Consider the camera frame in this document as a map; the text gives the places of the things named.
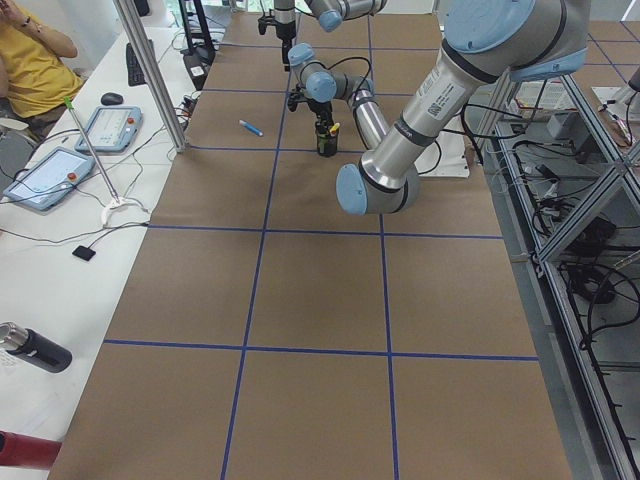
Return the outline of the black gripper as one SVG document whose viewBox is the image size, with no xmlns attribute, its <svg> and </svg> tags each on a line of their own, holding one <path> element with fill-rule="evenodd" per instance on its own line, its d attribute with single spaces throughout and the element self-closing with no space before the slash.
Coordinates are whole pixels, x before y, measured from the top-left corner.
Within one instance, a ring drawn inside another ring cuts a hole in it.
<svg viewBox="0 0 640 480">
<path fill-rule="evenodd" d="M 332 104 L 319 102 L 312 98 L 307 100 L 308 108 L 316 115 L 315 134 L 318 138 L 330 138 L 332 124 Z"/>
<path fill-rule="evenodd" d="M 277 38 L 281 40 L 281 55 L 283 62 L 283 69 L 285 72 L 290 72 L 289 64 L 289 51 L 293 47 L 294 39 L 296 38 L 297 27 L 296 22 L 289 23 L 277 23 Z"/>
</svg>

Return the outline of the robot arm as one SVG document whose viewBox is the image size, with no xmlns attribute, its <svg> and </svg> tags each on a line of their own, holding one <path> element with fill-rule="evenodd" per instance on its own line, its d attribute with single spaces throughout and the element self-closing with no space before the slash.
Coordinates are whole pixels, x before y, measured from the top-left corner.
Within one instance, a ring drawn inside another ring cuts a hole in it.
<svg viewBox="0 0 640 480">
<path fill-rule="evenodd" d="M 590 10 L 588 1 L 452 2 L 436 64 L 392 125 L 364 78 L 329 72 L 307 43 L 292 47 L 289 65 L 303 94 L 345 100 L 367 148 L 359 163 L 339 170 L 341 208 L 365 215 L 411 206 L 420 188 L 416 161 L 479 87 L 503 73 L 528 82 L 582 67 Z"/>
<path fill-rule="evenodd" d="M 373 16 L 383 10 L 385 0 L 308 0 L 305 1 L 309 14 L 315 18 L 327 33 L 336 30 L 346 21 Z M 286 72 L 290 71 L 289 53 L 297 36 L 296 2 L 275 0 L 268 13 L 258 18 L 258 33 L 265 35 L 269 27 L 275 29 L 276 38 L 281 42 L 281 60 Z"/>
</svg>

